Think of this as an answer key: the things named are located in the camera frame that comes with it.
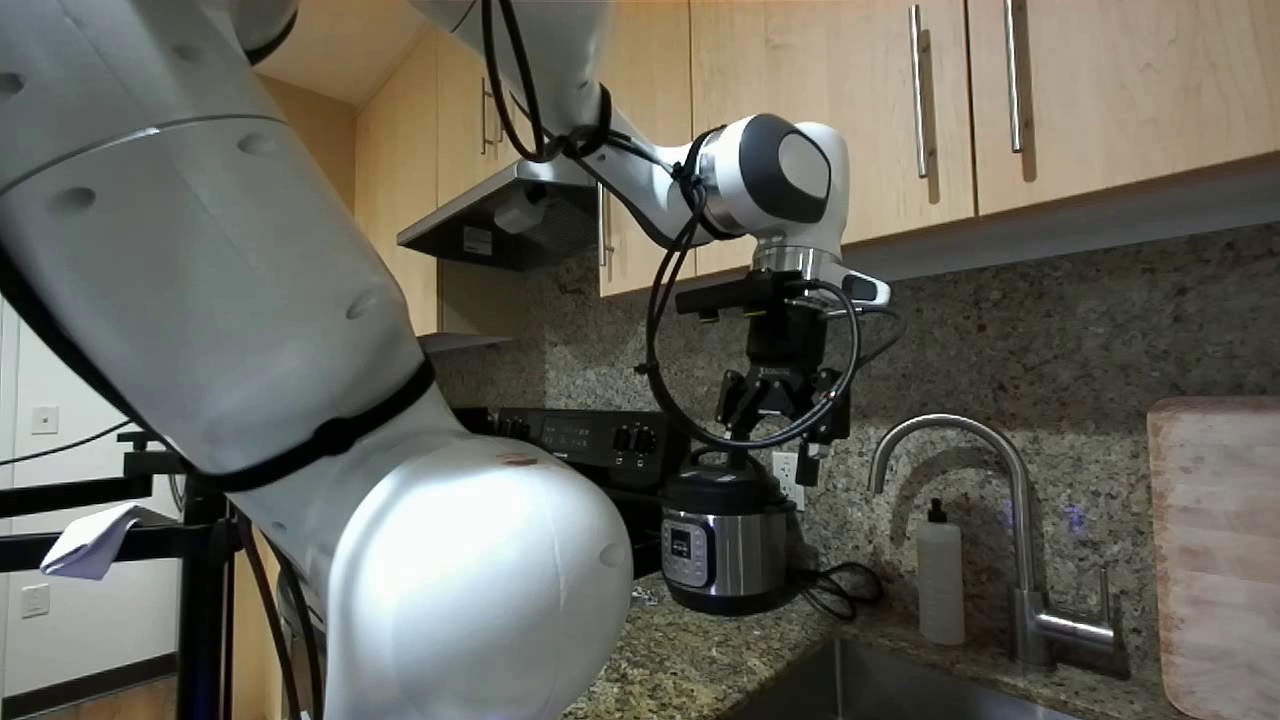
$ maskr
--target cabinet handle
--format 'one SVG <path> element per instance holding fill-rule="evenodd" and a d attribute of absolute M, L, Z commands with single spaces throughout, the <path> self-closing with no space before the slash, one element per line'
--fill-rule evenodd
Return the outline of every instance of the cabinet handle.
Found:
<path fill-rule="evenodd" d="M 1024 152 L 1020 0 L 1004 0 L 1008 148 Z"/>
<path fill-rule="evenodd" d="M 920 28 L 920 4 L 908 16 L 908 44 L 912 44 L 912 124 L 916 124 L 916 176 L 928 180 L 932 172 L 932 148 L 924 128 L 924 28 Z"/>

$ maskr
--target wall outlet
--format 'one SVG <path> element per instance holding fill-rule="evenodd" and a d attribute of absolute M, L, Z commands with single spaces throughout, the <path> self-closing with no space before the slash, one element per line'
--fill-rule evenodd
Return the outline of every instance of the wall outlet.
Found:
<path fill-rule="evenodd" d="M 56 408 L 32 408 L 32 436 L 56 436 L 64 416 Z"/>
<path fill-rule="evenodd" d="M 48 616 L 48 608 L 52 608 L 48 584 L 24 584 L 24 588 L 16 592 L 16 612 L 20 612 L 20 620 L 40 620 L 40 616 Z"/>

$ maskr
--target granite backsplash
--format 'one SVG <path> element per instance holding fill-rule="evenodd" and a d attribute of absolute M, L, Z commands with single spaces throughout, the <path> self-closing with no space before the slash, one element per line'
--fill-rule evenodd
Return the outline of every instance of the granite backsplash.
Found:
<path fill-rule="evenodd" d="M 528 312 L 504 348 L 440 356 L 452 404 L 652 408 L 644 300 L 596 300 L 596 256 L 512 276 Z M 928 408 L 980 416 L 1028 460 L 1048 604 L 1112 616 L 1132 680 L 1160 688 L 1144 420 L 1164 396 L 1280 396 L 1280 228 L 896 284 L 900 344 L 852 388 L 852 440 L 808 496 L 804 536 L 888 576 L 888 620 L 912 624 L 912 528 L 932 496 L 964 528 L 972 644 L 1008 632 L 1008 492 L 968 436 L 912 436 L 884 496 L 868 496 L 876 436 Z M 744 320 L 672 316 L 664 376 L 704 412 L 744 368 Z"/>

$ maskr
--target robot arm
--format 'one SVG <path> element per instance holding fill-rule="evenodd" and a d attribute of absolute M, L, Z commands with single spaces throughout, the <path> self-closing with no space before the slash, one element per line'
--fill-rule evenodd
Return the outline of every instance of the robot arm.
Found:
<path fill-rule="evenodd" d="M 612 108 L 608 88 L 596 80 L 604 0 L 560 0 L 556 12 L 524 0 L 416 4 L 484 56 L 496 88 L 516 88 L 540 140 L 536 152 L 512 140 L 528 160 L 572 156 L 620 196 L 668 252 L 756 236 L 748 280 L 688 300 L 692 312 L 764 312 L 764 320 L 752 320 L 752 372 L 732 372 L 720 396 L 724 436 L 688 420 L 664 388 L 652 352 L 660 312 L 648 332 L 648 380 L 664 412 L 704 444 L 744 452 L 780 448 L 780 436 L 800 440 L 800 448 L 792 448 L 796 468 L 800 480 L 812 480 L 812 456 L 820 448 L 804 444 L 828 444 L 848 432 L 848 424 L 820 416 L 840 416 L 836 408 L 848 404 L 856 312 L 888 304 L 888 284 L 840 264 L 848 220 L 848 152 L 840 132 L 760 112 L 708 128 L 684 148 L 656 148 Z M 848 316 L 844 372 L 820 368 L 828 316 Z M 748 440 L 764 416 L 788 416 L 796 424 L 776 440 Z"/>
<path fill-rule="evenodd" d="M 436 0 L 468 36 L 460 8 Z M 560 460 L 452 420 L 388 268 L 244 64 L 288 16 L 292 0 L 8 0 L 4 292 L 20 288 L 32 328 L 224 480 L 300 568 L 328 624 L 332 720 L 552 716 L 624 624 L 624 524 Z M 524 16 L 544 28 L 528 36 L 548 132 L 596 128 L 604 4 L 524 0 Z M 620 116 L 608 128 L 648 148 Z M 708 148 L 752 136 L 752 120 L 732 124 Z M 776 168 L 840 196 L 808 136 L 784 132 Z M 668 172 L 688 152 L 652 156 L 600 144 L 580 164 L 672 240 L 696 216 Z M 692 160 L 716 172 L 704 212 L 720 228 L 824 228 L 760 200 L 748 216 L 756 184 L 724 184 L 720 152 Z"/>

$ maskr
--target granite countertop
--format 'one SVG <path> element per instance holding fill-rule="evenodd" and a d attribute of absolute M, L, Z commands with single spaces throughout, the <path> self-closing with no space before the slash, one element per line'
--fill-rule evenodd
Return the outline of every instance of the granite countertop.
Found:
<path fill-rule="evenodd" d="M 984 648 L 932 648 L 912 628 L 864 616 L 836 628 L 812 604 L 792 600 L 760 616 L 700 616 L 680 608 L 660 576 L 636 580 L 632 616 L 608 656 L 596 688 L 572 704 L 568 720 L 700 720 L 728 716 L 732 704 L 764 688 L 792 660 L 828 636 L 852 636 L 868 648 L 908 656 L 1012 696 L 1052 704 L 1080 720 L 1176 720 L 1160 692 L 1128 680 L 1056 668 L 1016 672 L 1004 652 Z"/>

